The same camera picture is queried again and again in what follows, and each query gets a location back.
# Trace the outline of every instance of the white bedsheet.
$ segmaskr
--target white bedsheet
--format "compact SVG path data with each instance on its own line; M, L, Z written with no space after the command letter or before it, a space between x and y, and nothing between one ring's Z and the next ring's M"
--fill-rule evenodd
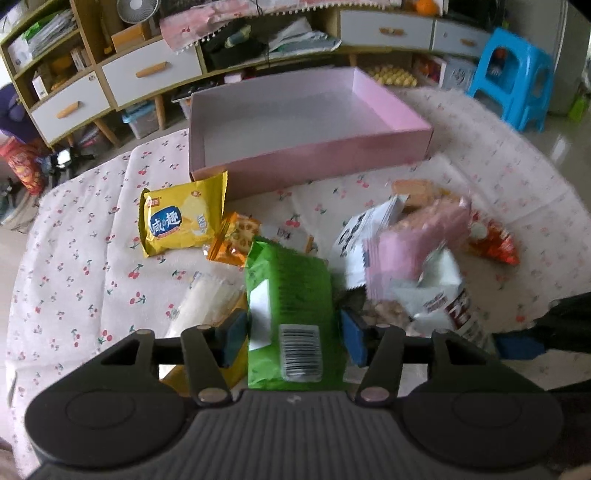
M510 127L459 92L405 90L435 128L430 161L317 181L233 202L228 210L305 229L325 257L342 225L387 200L391 181L427 178L471 193L506 222L519 268L461 255L474 303L490 331L523 327L548 302L590 290L591 219L550 162ZM23 475L37 465L23 425L43 388L138 328L163 335L193 273L199 249L144 259L138 198L188 177L187 131L148 142L56 188L43 201L15 283L7 367L15 373L12 443ZM591 377L591 356L550 352L512 362L543 387Z

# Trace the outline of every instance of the barcode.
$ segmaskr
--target barcode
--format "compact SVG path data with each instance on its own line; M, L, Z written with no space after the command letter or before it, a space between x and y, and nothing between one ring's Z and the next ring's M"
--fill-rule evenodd
M279 325L279 346L283 380L322 380L322 350L317 325Z

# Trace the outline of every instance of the wooden shelf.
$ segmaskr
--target wooden shelf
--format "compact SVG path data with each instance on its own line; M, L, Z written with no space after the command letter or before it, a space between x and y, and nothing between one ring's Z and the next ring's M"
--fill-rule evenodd
M0 46L10 43L24 30L33 25L33 23L50 14L60 4L67 4L67 7L70 8L70 2L68 0L47 0L43 5L40 5L32 12L27 13L21 18L21 21L14 26L10 33L0 40Z
M55 95L60 93L63 89L69 87L76 80L80 80L82 77L85 77L86 75L88 75L92 71L94 71L94 67L87 67L84 70L81 70L78 73L76 73L73 77L68 78L58 88L56 88L55 90L52 90L49 95L47 95L46 97L43 97L41 100L39 100L37 103L35 103L35 105L33 105L31 107L31 112L35 111L37 108L39 108L41 105L43 105L50 98L55 97Z
M57 47L59 47L60 45L63 45L64 43L66 43L68 40L71 40L72 38L74 38L75 36L80 35L80 30L75 29L74 31L68 33L65 37L60 38L58 41L56 41L55 43L52 43L48 48L46 48L45 50L43 50L43 52L41 53L41 55L39 55L38 57L35 57L33 59L32 62L27 63L27 65L18 73L14 74L14 80L18 80L22 75L24 75L27 71L31 70L33 67L39 65L39 63L47 56L49 55L52 51L54 51Z

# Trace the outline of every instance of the clear plastic bag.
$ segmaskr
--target clear plastic bag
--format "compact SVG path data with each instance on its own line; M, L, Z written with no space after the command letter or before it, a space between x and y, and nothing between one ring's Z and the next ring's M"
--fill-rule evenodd
M195 273L179 308L172 311L166 338L178 337L197 325L217 326L242 299L245 286L241 269L213 262L208 267L207 272ZM174 365L161 365L160 378L173 368Z

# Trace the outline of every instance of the red bag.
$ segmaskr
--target red bag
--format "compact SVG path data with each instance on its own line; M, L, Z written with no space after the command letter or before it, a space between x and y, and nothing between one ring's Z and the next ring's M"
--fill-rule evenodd
M12 171L21 180L31 195L39 195L45 188L45 178L35 159L39 151L32 145L21 143L11 137L0 147L0 155L6 159Z

